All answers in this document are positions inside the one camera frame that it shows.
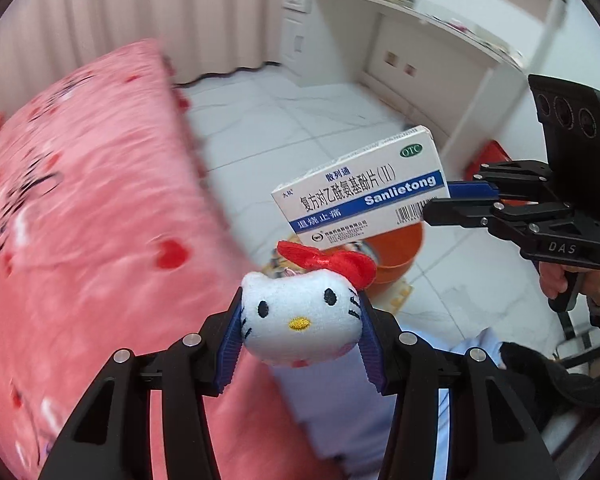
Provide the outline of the pink curtain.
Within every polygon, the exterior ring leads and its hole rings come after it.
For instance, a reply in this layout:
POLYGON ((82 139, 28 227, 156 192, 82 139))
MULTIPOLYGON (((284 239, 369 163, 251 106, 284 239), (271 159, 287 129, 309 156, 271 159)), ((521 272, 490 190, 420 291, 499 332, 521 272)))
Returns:
POLYGON ((281 13, 282 0, 0 0, 0 113, 141 39, 180 84, 276 62, 281 13))

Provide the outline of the white desk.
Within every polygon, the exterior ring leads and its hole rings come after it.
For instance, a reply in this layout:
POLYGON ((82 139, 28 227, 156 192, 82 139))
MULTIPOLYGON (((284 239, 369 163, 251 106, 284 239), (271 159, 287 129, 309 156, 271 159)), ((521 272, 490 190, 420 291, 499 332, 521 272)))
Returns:
POLYGON ((382 0, 313 0, 303 51, 306 84, 365 84, 430 129, 446 168, 464 168, 527 87, 501 55, 382 0))

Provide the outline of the white medicine box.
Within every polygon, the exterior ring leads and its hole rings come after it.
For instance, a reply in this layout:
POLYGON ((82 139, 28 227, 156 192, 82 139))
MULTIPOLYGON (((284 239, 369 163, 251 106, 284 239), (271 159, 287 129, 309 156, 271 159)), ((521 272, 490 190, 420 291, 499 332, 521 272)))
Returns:
POLYGON ((321 250, 422 221, 449 185, 434 137, 416 126, 279 185, 272 199, 302 244, 321 250))

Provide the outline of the white drawer cabinet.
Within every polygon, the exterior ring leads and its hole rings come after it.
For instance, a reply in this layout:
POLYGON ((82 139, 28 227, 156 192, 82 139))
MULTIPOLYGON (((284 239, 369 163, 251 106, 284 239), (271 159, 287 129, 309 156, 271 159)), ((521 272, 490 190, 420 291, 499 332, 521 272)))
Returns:
POLYGON ((298 86, 313 84, 316 36, 313 0, 283 0, 280 64, 298 86))

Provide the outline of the white kitty plush toy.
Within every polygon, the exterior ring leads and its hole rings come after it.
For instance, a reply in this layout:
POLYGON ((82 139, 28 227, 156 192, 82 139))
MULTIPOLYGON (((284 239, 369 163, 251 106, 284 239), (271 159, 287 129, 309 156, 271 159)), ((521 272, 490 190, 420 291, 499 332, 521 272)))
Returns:
POLYGON ((278 254, 301 269, 280 278, 250 272, 242 279, 242 343, 272 365, 308 366, 340 358, 363 331, 361 292, 377 266, 362 252, 317 248, 281 240, 278 254))

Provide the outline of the pink heart-print bed blanket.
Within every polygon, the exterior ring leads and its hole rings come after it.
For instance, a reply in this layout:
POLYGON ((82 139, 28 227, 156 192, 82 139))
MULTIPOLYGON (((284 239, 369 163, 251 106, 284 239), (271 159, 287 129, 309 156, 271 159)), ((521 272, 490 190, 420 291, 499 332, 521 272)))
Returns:
POLYGON ((36 478, 118 349, 168 348, 228 307, 228 232, 154 40, 56 81, 0 129, 0 457, 36 478))

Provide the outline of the orange trash bin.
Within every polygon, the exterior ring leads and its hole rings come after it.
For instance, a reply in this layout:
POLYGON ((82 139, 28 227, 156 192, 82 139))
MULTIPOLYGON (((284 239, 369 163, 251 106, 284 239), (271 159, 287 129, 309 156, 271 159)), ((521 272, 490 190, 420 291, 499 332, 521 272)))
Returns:
POLYGON ((377 260, 374 284, 394 283, 410 270, 423 240, 422 222, 366 238, 365 243, 377 260))

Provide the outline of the red plastic stool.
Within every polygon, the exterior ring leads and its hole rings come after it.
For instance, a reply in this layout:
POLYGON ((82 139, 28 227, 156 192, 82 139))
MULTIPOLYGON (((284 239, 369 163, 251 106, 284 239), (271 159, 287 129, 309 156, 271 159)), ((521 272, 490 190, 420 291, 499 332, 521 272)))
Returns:
POLYGON ((476 174, 483 164, 495 164, 496 162, 509 162, 510 157, 498 143, 497 140, 490 140, 471 156, 469 164, 464 170, 464 180, 471 181, 472 176, 476 174))

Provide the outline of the light blue trouser leg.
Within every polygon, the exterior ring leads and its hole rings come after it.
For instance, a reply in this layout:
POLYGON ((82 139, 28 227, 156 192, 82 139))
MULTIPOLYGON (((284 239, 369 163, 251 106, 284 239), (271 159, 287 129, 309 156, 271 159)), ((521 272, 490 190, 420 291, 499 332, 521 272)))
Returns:
POLYGON ((376 479, 396 399, 381 396, 367 380, 360 352, 270 371, 317 457, 336 460, 350 479, 376 479))

